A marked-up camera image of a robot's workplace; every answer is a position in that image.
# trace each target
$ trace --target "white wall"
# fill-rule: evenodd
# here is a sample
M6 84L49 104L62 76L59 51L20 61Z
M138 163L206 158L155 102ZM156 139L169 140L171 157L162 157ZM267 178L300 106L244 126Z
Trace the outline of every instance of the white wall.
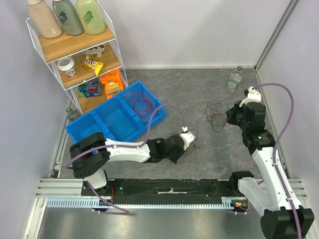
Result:
M289 0L99 0L126 67L253 66Z
M301 178L312 210L319 217L319 1L301 0L262 65L262 83L289 87L296 107L281 145L288 169ZM290 100L286 92L265 87L277 129L286 123Z
M33 49L26 1L0 8L0 234L20 239L39 180L49 173L68 98Z

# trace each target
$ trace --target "blue plastic crate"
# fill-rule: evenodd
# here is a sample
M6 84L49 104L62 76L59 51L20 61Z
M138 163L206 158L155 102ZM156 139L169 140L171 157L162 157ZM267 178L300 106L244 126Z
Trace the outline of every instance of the blue plastic crate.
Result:
M154 106L151 113L145 117L140 118L133 111L132 100L137 94L144 94ZM152 113L160 105L161 102L137 81L65 128L75 143L96 132L103 132L105 138L131 142L147 130ZM152 127L165 116L165 109L159 109L152 120Z

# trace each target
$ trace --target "wooden shelf board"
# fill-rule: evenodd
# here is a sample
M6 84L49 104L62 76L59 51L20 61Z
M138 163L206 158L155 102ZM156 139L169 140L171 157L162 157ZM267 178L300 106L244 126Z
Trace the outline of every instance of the wooden shelf board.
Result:
M89 98L78 97L79 104L84 114L107 100L104 90L102 90L101 94L101 96Z
M67 76L63 71L59 70L62 83L65 88L81 83L90 78L96 77L96 75L92 71L89 71L88 69L84 68L81 65L81 62L83 58L85 57L85 54L78 53L74 57L76 62L76 64L74 65L74 69L76 71L75 76L71 76L71 77ZM102 75L108 71L119 68L122 65L109 43L105 44L105 50L102 52L102 56L100 58L96 58L95 60L99 62L103 62L104 64L99 75Z
M56 37L47 39L38 35L39 42L44 54L45 61L52 62L60 58L68 56L72 53L84 51L99 43L111 41L115 39L112 31L105 25L104 32L96 35L89 35L83 32L77 36L69 36L65 33Z

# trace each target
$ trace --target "bottle label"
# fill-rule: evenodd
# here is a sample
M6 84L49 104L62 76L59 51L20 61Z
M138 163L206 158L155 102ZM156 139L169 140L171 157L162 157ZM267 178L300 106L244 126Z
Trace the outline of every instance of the bottle label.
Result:
M65 12L62 11L62 12L60 13L58 19L59 19L60 23L63 25L64 22L65 22L68 18L67 18L67 16L66 16Z
M227 82L227 86L228 86L229 88L231 88L231 89L234 89L234 88L236 88L237 85L236 85L235 83L229 81L229 82Z
M89 22L92 20L93 15L91 11L88 11L85 16L83 17L83 20L85 22L85 24L89 24Z

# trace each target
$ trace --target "candy bar wrapper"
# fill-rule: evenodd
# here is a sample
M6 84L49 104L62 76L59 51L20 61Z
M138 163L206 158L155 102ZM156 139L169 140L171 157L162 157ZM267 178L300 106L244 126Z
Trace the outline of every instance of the candy bar wrapper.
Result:
M96 76L99 75L100 70L103 68L102 62L92 61L89 55L83 58L81 65L86 69L94 72Z

